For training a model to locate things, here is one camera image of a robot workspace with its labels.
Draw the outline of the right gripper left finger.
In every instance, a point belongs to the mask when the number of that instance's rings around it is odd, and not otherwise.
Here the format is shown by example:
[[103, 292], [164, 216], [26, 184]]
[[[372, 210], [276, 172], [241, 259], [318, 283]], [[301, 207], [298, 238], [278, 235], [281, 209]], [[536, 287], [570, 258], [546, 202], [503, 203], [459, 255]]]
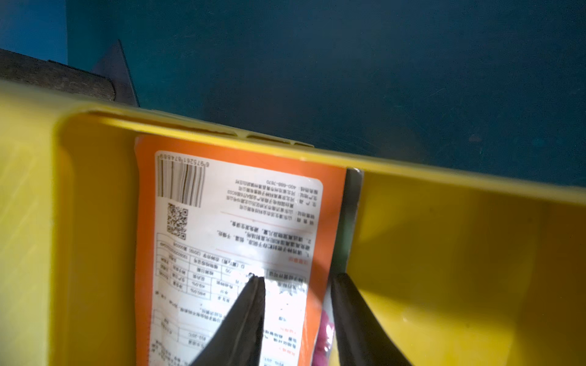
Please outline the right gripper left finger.
[[207, 346], [193, 360], [197, 365], [251, 365], [261, 360], [266, 309], [263, 277], [250, 277]]

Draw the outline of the pink flower seed bag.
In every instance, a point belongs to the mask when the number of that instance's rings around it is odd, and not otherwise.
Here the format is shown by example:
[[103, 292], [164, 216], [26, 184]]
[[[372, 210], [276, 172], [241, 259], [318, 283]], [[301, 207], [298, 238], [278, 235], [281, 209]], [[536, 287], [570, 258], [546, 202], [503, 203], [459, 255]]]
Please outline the pink flower seed bag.
[[336, 338], [334, 311], [331, 300], [331, 280], [335, 275], [345, 272], [348, 266], [363, 179], [364, 172], [362, 170], [356, 168], [347, 169], [336, 242], [322, 306], [320, 328], [314, 343], [312, 365], [331, 364], [332, 348]]

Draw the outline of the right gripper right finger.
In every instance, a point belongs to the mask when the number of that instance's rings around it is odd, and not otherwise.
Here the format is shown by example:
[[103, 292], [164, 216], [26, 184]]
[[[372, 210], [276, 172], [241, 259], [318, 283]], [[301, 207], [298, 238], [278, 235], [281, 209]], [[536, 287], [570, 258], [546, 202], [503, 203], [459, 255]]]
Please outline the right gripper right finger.
[[386, 334], [348, 274], [334, 277], [331, 299], [341, 365], [410, 364]]

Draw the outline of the orange seed bag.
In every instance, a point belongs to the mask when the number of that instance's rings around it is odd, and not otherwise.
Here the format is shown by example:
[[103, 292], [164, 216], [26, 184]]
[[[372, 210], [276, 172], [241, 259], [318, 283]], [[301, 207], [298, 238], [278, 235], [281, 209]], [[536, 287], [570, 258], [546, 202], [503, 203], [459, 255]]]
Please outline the orange seed bag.
[[311, 364], [346, 170], [151, 135], [134, 151], [137, 364], [192, 362], [253, 275], [261, 364]]

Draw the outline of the yellow top drawer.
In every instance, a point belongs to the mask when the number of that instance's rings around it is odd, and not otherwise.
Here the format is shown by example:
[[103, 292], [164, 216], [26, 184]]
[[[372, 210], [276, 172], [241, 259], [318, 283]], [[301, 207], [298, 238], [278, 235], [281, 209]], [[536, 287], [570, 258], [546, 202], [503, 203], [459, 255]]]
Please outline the yellow top drawer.
[[309, 365], [346, 272], [414, 365], [585, 363], [585, 191], [1, 83], [1, 363], [187, 365], [250, 276]]

